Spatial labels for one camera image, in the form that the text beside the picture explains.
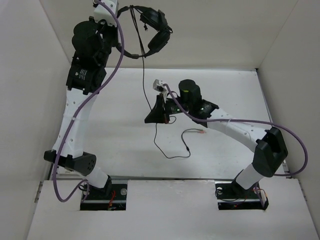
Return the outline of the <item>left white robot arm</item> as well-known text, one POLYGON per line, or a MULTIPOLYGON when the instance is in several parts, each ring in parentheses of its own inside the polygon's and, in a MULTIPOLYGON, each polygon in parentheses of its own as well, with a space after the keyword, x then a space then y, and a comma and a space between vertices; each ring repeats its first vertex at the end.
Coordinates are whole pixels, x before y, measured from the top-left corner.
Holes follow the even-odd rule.
POLYGON ((86 129, 98 90, 106 77, 106 64, 118 38, 117 28, 106 20, 92 17, 73 29, 75 49, 66 80, 66 104, 60 131, 51 150, 44 153, 48 162, 80 174, 100 198, 112 192, 109 175, 96 165, 97 157, 83 150, 86 129))

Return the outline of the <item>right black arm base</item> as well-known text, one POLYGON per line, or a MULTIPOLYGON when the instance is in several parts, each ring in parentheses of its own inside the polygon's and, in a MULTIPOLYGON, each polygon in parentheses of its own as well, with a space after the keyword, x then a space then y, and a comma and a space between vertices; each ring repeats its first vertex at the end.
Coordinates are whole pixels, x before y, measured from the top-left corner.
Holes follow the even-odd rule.
POLYGON ((231 182, 216 182, 215 197, 220 211, 233 210, 262 210, 269 207, 269 198, 259 183, 255 183, 248 190, 236 192, 231 182))

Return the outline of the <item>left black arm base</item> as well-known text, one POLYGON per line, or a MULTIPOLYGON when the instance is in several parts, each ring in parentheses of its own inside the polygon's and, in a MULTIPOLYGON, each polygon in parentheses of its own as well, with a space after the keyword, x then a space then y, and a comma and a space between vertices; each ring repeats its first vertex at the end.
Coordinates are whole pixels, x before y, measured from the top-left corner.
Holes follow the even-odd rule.
POLYGON ((125 211, 127 207, 128 183, 112 184, 111 191, 105 196, 98 189, 92 186, 89 194, 86 196, 87 187, 82 185, 79 188, 82 191, 80 203, 81 211, 125 211))

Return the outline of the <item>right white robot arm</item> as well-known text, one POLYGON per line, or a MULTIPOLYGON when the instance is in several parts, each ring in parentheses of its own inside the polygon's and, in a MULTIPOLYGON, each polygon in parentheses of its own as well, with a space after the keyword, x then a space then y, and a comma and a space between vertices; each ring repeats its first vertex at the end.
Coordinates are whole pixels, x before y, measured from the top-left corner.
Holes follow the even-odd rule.
POLYGON ((195 123, 225 134, 253 152, 252 162, 230 184, 235 196, 243 197, 260 180, 273 177, 288 156, 282 132, 277 127, 264 129, 256 127, 253 120, 234 118, 218 105, 203 99, 195 81, 180 81, 176 97, 162 80, 156 79, 152 88, 159 94, 144 120, 146 124, 168 124, 170 116, 184 113, 195 123))

